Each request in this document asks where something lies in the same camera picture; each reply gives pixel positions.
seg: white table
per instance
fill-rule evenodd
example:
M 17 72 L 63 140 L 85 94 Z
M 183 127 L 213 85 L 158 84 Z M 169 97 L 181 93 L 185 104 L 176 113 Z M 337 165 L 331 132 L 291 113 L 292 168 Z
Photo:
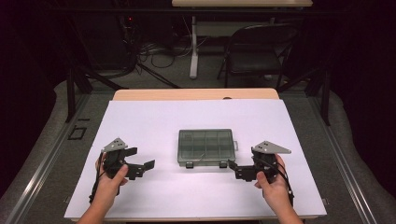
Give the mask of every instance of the white table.
M 268 140 L 290 149 L 282 156 L 301 218 L 326 211 L 282 100 L 271 89 L 120 91 L 92 144 L 64 217 L 79 219 L 89 206 L 94 163 L 117 137 L 137 154 L 130 163 L 156 160 L 155 168 L 120 188 L 108 221 L 247 220 L 276 218 L 254 182 L 235 179 L 230 168 L 194 167 L 177 162 L 180 129 L 232 129 L 239 165 L 251 165 L 250 147 Z M 236 99 L 242 95 L 247 99 Z M 232 100 L 218 100 L 232 97 Z
M 311 0 L 172 0 L 173 7 L 311 7 Z M 198 35 L 211 35 L 208 33 L 214 30 L 217 36 L 229 36 L 236 30 L 252 25 L 252 22 L 203 22 L 198 24 L 195 16 L 192 17 L 191 36 L 192 36 L 192 56 L 190 78 L 197 78 L 198 74 Z

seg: chair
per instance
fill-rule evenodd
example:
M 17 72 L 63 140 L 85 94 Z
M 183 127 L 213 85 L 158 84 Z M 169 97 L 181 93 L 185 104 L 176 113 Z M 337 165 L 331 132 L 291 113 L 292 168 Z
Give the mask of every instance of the chair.
M 278 75 L 278 88 L 283 65 L 299 33 L 297 27 L 288 23 L 252 25 L 236 31 L 225 48 L 218 79 L 226 65 L 225 88 L 229 76 L 265 75 Z

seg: clear plastic box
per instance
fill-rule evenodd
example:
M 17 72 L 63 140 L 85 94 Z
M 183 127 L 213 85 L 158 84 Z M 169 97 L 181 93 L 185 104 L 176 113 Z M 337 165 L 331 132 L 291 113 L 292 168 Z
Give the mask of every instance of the clear plastic box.
M 228 160 L 235 161 L 231 129 L 179 131 L 177 161 L 180 166 L 226 168 Z

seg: dark background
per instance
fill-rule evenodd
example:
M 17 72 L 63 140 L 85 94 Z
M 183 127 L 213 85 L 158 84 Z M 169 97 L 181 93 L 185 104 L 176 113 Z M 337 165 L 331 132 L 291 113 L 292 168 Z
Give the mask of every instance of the dark background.
M 138 4 L 145 4 L 144 7 L 169 7 L 170 1 L 164 2 L 166 6 L 158 6 L 152 1 Z M 312 9 L 339 9 L 349 3 L 351 2 L 341 0 L 316 0 Z M 62 48 L 55 41 L 57 35 L 43 22 L 48 18 L 40 13 L 36 2 L 2 1 L 0 8 L 0 91 L 3 96 L 0 117 L 0 193 L 3 195 L 46 124 L 56 100 L 53 88 L 66 79 L 69 66 L 61 53 Z M 396 173 L 393 165 L 396 158 L 396 118 L 392 111 L 396 108 L 395 9 L 394 1 L 384 0 L 374 1 L 368 10 L 363 10 L 361 20 L 349 27 L 349 35 L 342 40 L 346 43 L 338 50 L 331 66 L 332 91 L 344 102 L 356 149 L 378 182 L 393 196 L 396 196 L 396 184 L 391 178 Z M 157 29 L 153 24 L 158 19 L 146 17 L 140 21 L 147 27 L 143 32 L 154 40 L 158 29 L 161 32 L 169 31 L 174 22 L 174 19 L 160 18 L 164 23 Z M 87 45 L 81 44 L 81 40 L 75 35 L 76 30 L 70 24 L 62 18 L 55 18 L 52 22 L 60 24 L 57 34 L 62 34 L 67 39 L 70 52 L 79 62 L 93 67 L 122 69 L 128 58 L 127 50 L 121 43 L 121 33 L 103 35 L 106 30 L 115 31 L 119 28 L 115 26 L 114 18 L 102 20 L 104 21 L 91 20 L 102 24 L 99 31 L 95 31 L 102 32 L 102 35 L 96 35 L 101 36 L 100 38 L 84 37 L 88 45 L 91 45 L 89 48 L 99 51 L 96 53 L 99 56 L 94 58 L 97 64 L 93 63 L 91 55 L 87 53 Z M 309 45 L 296 46 L 296 49 L 304 53 L 304 62 L 293 67 L 295 76 L 326 59 L 326 52 L 332 45 L 334 34 L 342 27 L 343 22 L 341 19 L 304 22 L 304 34 Z M 90 27 L 86 23 L 79 23 L 78 26 L 80 30 L 84 26 Z M 172 34 L 166 37 L 164 44 L 171 44 Z M 110 39 L 111 44 L 103 44 L 106 39 Z M 100 51 L 96 46 L 105 46 L 106 49 Z M 103 52 L 110 50 L 116 50 L 119 55 L 125 56 L 117 59 L 103 56 Z

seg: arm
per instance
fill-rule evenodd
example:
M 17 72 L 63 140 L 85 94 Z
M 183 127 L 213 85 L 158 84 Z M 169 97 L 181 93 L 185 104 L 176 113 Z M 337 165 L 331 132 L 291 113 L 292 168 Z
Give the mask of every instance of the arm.
M 285 167 L 285 163 L 280 156 L 276 155 L 276 160 Z M 283 174 L 285 173 L 281 167 L 279 170 Z M 281 224 L 303 223 L 290 204 L 286 182 L 282 176 L 277 175 L 275 181 L 270 184 L 268 183 L 265 174 L 263 172 L 258 172 L 257 180 L 258 182 L 255 186 L 262 189 L 262 196 L 275 212 Z
M 103 161 L 100 164 L 100 174 L 104 172 Z M 106 173 L 99 177 L 98 189 L 95 198 L 87 211 L 82 215 L 78 223 L 102 223 L 106 213 L 114 203 L 119 186 L 126 184 L 128 181 L 124 177 L 128 173 L 128 166 L 123 165 L 113 179 L 110 179 Z

